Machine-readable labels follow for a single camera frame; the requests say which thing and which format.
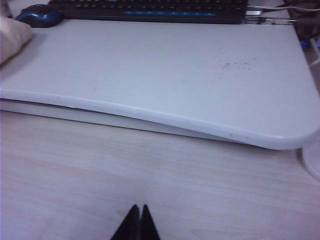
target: computer mouse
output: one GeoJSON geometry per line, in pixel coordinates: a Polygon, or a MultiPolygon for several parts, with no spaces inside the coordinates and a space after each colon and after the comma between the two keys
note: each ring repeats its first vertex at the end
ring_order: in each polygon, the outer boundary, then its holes
{"type": "Polygon", "coordinates": [[[50,28],[60,23],[63,14],[51,6],[36,4],[22,9],[16,20],[30,25],[32,28],[50,28]]]}

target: cable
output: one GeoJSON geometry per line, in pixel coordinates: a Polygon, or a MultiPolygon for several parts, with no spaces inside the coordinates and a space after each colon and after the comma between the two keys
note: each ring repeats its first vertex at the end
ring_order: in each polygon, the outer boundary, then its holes
{"type": "MultiPolygon", "coordinates": [[[[288,6],[297,6],[299,4],[319,4],[320,0],[292,0],[290,2],[281,4],[279,6],[276,6],[276,8],[280,8],[280,7],[288,7],[288,6]]],[[[263,12],[264,13],[268,13],[268,12],[274,12],[274,11],[279,11],[279,9],[276,10],[271,10],[271,9],[264,9],[263,12]]]]}
{"type": "Polygon", "coordinates": [[[279,6],[279,7],[271,7],[271,6],[257,6],[257,5],[248,5],[249,8],[257,8],[257,9],[266,9],[266,10],[286,10],[286,9],[295,9],[302,12],[319,12],[320,8],[303,8],[298,6],[279,6]]]}
{"type": "Polygon", "coordinates": [[[244,20],[246,24],[258,25],[299,25],[299,26],[320,26],[320,19],[316,18],[286,18],[286,17],[265,17],[247,16],[244,20]]]}

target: white pillow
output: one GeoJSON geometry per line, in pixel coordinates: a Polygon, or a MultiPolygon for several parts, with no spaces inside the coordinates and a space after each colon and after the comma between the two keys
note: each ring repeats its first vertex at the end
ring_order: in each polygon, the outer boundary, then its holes
{"type": "Polygon", "coordinates": [[[32,37],[32,28],[8,17],[0,18],[0,64],[15,55],[32,37]]]}

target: black pointed tip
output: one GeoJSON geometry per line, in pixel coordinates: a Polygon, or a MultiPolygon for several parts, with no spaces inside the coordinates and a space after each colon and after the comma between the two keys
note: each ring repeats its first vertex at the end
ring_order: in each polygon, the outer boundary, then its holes
{"type": "Polygon", "coordinates": [[[139,234],[139,208],[132,206],[111,240],[136,240],[139,234]]]}
{"type": "Polygon", "coordinates": [[[160,240],[154,220],[146,204],[143,205],[141,217],[141,240],[160,240]]]}

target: wood grain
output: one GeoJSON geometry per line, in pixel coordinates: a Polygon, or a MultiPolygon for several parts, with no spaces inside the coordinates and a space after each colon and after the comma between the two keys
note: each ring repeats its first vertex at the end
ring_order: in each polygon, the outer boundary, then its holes
{"type": "Polygon", "coordinates": [[[1,239],[107,240],[148,204],[162,240],[319,240],[297,151],[1,112],[1,239]]]}

